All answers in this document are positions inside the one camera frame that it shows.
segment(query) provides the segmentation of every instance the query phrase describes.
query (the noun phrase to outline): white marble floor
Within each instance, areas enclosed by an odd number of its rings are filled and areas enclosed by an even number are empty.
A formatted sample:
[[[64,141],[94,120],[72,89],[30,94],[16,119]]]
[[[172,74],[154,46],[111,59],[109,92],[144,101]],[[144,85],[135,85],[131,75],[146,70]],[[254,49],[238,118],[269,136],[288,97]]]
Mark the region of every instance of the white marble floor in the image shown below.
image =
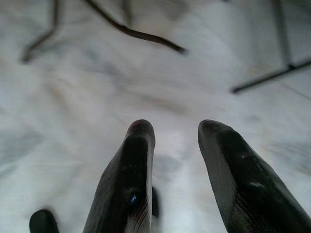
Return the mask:
[[[162,233],[224,233],[197,126],[235,128],[311,215],[311,69],[234,96],[230,87],[280,68],[269,0],[134,0],[135,28],[188,56],[130,38],[81,0],[62,1],[60,33],[29,65],[24,47],[48,25],[50,0],[0,6],[0,232],[28,232],[33,212],[82,232],[99,177],[136,119],[155,129],[153,184]],[[99,0],[122,19],[120,1]],[[311,6],[287,0],[295,61],[311,56]]]

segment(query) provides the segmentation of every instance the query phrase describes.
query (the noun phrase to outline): gloved finger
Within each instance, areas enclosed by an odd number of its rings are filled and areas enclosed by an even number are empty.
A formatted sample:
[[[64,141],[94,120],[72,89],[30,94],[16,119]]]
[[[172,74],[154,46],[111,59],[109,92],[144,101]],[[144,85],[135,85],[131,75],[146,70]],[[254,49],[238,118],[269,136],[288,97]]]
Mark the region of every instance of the gloved finger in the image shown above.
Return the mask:
[[[102,174],[84,233],[150,231],[154,147],[152,125],[135,121]]]
[[[57,223],[49,210],[35,212],[29,221],[30,233],[59,233]]]
[[[310,233],[311,219],[273,169],[234,129],[204,120],[199,146],[229,233]]]

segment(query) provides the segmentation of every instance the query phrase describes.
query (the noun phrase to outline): black stand leg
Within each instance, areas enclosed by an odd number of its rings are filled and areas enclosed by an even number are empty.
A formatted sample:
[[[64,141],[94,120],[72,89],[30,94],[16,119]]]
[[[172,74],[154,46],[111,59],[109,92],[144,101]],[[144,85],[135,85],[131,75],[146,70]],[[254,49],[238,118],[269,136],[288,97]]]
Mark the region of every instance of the black stand leg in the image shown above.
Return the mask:
[[[122,0],[122,8],[124,10],[124,18],[128,27],[132,27],[133,18],[131,13],[131,2],[130,0]]]
[[[127,28],[126,26],[119,24],[118,22],[116,22],[107,12],[105,12],[103,9],[100,8],[100,6],[98,4],[96,4],[95,2],[93,2],[92,0],[84,0],[90,7],[92,7],[93,10],[95,10],[101,17],[103,17],[105,20],[108,21],[108,23],[110,23],[113,27],[115,27],[116,29],[118,29],[119,31],[138,38],[138,39],[142,39],[142,40],[147,40],[147,41],[152,41],[152,42],[156,42],[162,45],[165,45],[179,53],[185,53],[186,50],[182,47],[180,47],[179,45],[164,39],[160,36],[156,36],[156,35],[151,35],[151,34],[147,34],[147,33],[142,33],[142,32],[138,32],[132,29]]]
[[[234,94],[240,93],[250,87],[263,84],[267,81],[272,81],[276,78],[280,78],[284,74],[287,74],[287,73],[290,73],[295,70],[311,65],[311,59],[305,62],[302,62],[300,64],[296,64],[296,65],[293,64],[292,58],[291,58],[289,40],[287,36],[287,31],[286,31],[284,13],[282,11],[281,0],[272,0],[272,3],[273,3],[274,14],[276,17],[277,33],[278,33],[278,38],[280,41],[282,57],[283,57],[284,63],[286,64],[286,68],[279,72],[274,72],[272,74],[269,74],[264,77],[260,77],[258,79],[252,80],[242,85],[235,86],[231,90],[231,92]]]
[[[59,26],[59,0],[53,0],[53,11],[52,11],[52,28],[40,36],[35,42],[33,42],[25,51],[22,62],[28,63],[32,59],[32,52],[37,47],[39,47],[44,41],[49,39],[52,35],[55,34]]]

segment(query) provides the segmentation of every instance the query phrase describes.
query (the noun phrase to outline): marble floor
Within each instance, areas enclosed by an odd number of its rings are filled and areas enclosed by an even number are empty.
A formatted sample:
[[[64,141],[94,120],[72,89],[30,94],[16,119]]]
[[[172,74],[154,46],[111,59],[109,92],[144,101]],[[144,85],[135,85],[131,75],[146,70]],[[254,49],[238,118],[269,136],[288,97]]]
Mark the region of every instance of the marble floor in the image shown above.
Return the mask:
[[[120,0],[98,0],[122,20]],[[50,0],[0,6],[0,232],[29,232],[56,213],[82,232],[99,177],[128,126],[155,129],[153,184],[162,233],[225,233],[197,142],[203,119],[232,126],[311,215],[311,69],[240,95],[229,89],[282,66],[269,0],[133,0],[134,26],[187,48],[116,31],[81,0],[28,65],[22,52],[48,26]],[[311,6],[286,0],[295,61],[311,56]]]

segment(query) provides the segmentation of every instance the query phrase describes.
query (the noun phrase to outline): metal rod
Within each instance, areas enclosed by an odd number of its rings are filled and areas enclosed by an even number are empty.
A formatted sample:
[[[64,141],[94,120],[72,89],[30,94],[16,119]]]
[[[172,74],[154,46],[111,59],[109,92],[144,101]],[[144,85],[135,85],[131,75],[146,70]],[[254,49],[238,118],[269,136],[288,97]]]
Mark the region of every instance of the metal rod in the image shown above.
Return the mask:
[[[291,66],[292,56],[291,56],[290,43],[288,39],[288,33],[286,29],[284,12],[282,9],[282,2],[281,0],[272,0],[272,4],[276,20],[276,29],[278,39],[280,42],[282,58],[286,65]]]
[[[59,0],[53,0],[53,10],[52,10],[52,28],[36,39],[25,51],[22,62],[28,63],[32,59],[32,52],[37,47],[39,47],[43,42],[49,39],[52,35],[56,33],[59,26]]]
[[[264,83],[267,81],[272,81],[276,78],[280,78],[280,76],[282,76],[284,74],[291,73],[295,70],[302,69],[302,68],[307,67],[309,65],[311,65],[311,59],[307,60],[306,62],[303,62],[299,65],[295,65],[295,66],[291,65],[290,67],[287,67],[285,70],[275,72],[275,73],[272,73],[268,76],[252,80],[252,81],[245,83],[243,85],[240,85],[240,86],[236,86],[231,90],[231,92],[234,94],[240,93],[240,92],[244,91],[245,89],[248,89],[250,87],[256,86],[258,84],[261,84],[261,83]]]
[[[164,39],[160,36],[156,36],[156,35],[151,35],[151,34],[147,34],[147,33],[142,33],[142,32],[138,32],[132,29],[127,28],[126,26],[119,24],[117,21],[115,21],[106,11],[104,11],[103,9],[100,8],[100,6],[96,3],[94,3],[92,0],[84,0],[86,3],[88,3],[93,10],[95,10],[101,17],[103,17],[104,19],[106,19],[108,21],[108,23],[110,23],[113,27],[115,27],[116,29],[118,29],[119,31],[138,38],[138,39],[142,39],[142,40],[147,40],[147,41],[152,41],[152,42],[156,42],[162,45],[165,45],[181,54],[185,54],[186,53],[186,49],[183,47],[180,47],[179,45]]]

